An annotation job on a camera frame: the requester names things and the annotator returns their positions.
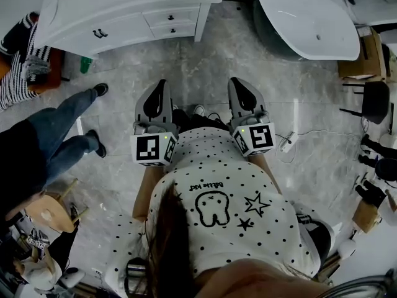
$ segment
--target wooden stool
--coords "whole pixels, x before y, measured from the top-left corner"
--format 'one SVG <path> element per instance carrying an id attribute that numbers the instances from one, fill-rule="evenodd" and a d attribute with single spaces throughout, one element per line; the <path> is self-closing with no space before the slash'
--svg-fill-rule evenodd
<path id="1" fill-rule="evenodd" d="M 31 203 L 25 209 L 27 215 L 34 221 L 49 226 L 58 232 L 73 232 L 74 223 L 88 211 L 88 208 L 86 208 L 72 220 L 63 203 L 63 199 L 71 192 L 77 181 L 77 179 L 74 179 L 72 184 L 61 195 L 47 193 L 41 199 Z"/>

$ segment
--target black chair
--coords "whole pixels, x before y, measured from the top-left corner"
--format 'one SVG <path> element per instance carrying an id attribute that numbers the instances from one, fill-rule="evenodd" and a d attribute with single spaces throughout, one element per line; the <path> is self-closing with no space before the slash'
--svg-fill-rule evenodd
<path id="1" fill-rule="evenodd" d="M 349 111 L 340 108 L 340 111 L 350 112 L 352 115 L 365 117 L 369 121 L 379 125 L 385 119 L 389 109 L 390 90 L 384 82 L 368 82 L 365 84 L 343 84 L 343 86 L 364 87 L 364 92 L 354 92 L 363 94 L 361 112 Z"/>

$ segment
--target cardboard box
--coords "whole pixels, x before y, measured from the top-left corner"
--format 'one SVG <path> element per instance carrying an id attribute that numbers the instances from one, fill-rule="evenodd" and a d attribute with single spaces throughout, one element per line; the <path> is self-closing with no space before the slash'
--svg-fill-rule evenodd
<path id="1" fill-rule="evenodd" d="M 377 218 L 378 209 L 374 205 L 361 200 L 354 213 L 353 222 L 365 233 L 368 233 L 377 224 Z"/>
<path id="2" fill-rule="evenodd" d="M 357 31 L 360 37 L 359 58 L 355 61 L 338 61 L 339 77 L 353 81 L 386 80 L 386 65 L 380 36 L 371 27 L 361 27 Z"/>

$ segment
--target gray tile floor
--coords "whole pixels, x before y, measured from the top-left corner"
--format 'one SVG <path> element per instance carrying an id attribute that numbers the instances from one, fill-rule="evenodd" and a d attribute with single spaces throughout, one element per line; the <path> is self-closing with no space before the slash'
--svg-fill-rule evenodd
<path id="1" fill-rule="evenodd" d="M 71 266 L 91 275 L 105 270 L 112 222 L 119 213 L 132 211 L 144 172 L 133 164 L 130 152 L 135 104 L 161 78 L 169 81 L 175 104 L 204 104 L 208 112 L 218 112 L 227 122 L 231 117 L 227 82 L 237 76 L 261 90 L 278 134 L 327 130 L 302 135 L 287 154 L 273 150 L 266 158 L 289 199 L 315 199 L 343 222 L 349 221 L 357 202 L 351 188 L 356 176 L 365 171 L 356 162 L 362 129 L 358 117 L 339 112 L 339 107 L 359 111 L 362 98 L 342 86 L 336 62 L 290 62 L 267 52 L 255 33 L 251 10 L 244 4 L 213 5 L 200 43 L 192 38 L 142 43 L 100 54 L 88 74 L 81 74 L 79 66 L 79 57 L 67 54 L 63 75 L 71 81 L 3 112 L 0 125 L 5 130 L 40 109 L 56 107 L 78 91 L 101 82 L 109 84 L 109 93 L 82 117 L 84 130 L 98 131 L 108 157 L 85 156 L 53 188 L 78 178 L 71 198 L 80 208 L 91 209 L 73 246 Z M 379 133 L 373 125 L 370 130 Z M 70 135 L 75 134 L 73 127 Z"/>

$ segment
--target white sneaker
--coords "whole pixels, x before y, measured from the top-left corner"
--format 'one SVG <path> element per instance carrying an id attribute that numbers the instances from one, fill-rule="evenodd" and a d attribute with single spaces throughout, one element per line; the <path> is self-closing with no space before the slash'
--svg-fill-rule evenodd
<path id="1" fill-rule="evenodd" d="M 197 105 L 196 108 L 193 111 L 193 114 L 200 115 L 202 117 L 205 117 L 205 108 L 203 105 Z"/>

